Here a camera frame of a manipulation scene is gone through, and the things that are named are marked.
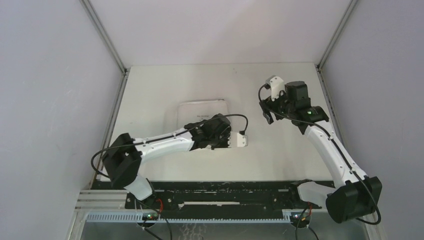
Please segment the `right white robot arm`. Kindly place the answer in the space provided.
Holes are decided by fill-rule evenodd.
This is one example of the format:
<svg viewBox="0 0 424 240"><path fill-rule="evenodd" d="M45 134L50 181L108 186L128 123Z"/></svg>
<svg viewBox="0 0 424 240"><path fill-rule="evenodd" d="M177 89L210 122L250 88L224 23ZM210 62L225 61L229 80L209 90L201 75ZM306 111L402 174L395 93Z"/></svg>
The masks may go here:
<svg viewBox="0 0 424 240"><path fill-rule="evenodd" d="M293 81L277 89L268 82L258 92L263 89L271 90L269 97L258 99L268 124L275 120L291 121L315 147L334 184L329 187L311 179L299 180L290 187L289 203L295 208L302 208L308 202L322 207L338 224L358 220L379 225L382 182L376 176L368 176L355 163L335 134L326 112L311 104L306 83Z"/></svg>

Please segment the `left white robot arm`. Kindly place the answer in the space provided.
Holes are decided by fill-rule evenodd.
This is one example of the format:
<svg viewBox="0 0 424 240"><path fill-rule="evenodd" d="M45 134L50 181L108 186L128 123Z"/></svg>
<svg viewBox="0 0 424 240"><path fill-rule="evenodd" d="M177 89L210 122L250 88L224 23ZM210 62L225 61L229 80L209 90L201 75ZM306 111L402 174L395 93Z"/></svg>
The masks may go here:
<svg viewBox="0 0 424 240"><path fill-rule="evenodd" d="M155 205L157 196L151 182L140 173L142 163L178 152L227 148L231 131L229 119L218 113L151 138L133 138L123 133L107 148L101 160L111 187L127 190L138 204L149 209Z"/></svg>

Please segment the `white medicine kit case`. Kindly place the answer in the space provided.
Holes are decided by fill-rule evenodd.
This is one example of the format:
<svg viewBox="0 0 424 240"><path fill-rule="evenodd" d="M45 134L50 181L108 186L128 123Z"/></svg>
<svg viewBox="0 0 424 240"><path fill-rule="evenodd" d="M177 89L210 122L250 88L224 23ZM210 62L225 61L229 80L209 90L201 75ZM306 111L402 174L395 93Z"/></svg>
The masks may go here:
<svg viewBox="0 0 424 240"><path fill-rule="evenodd" d="M177 107L176 127L180 129L189 123L209 120L216 114L222 114L229 120L229 106L224 99L183 102Z"/></svg>

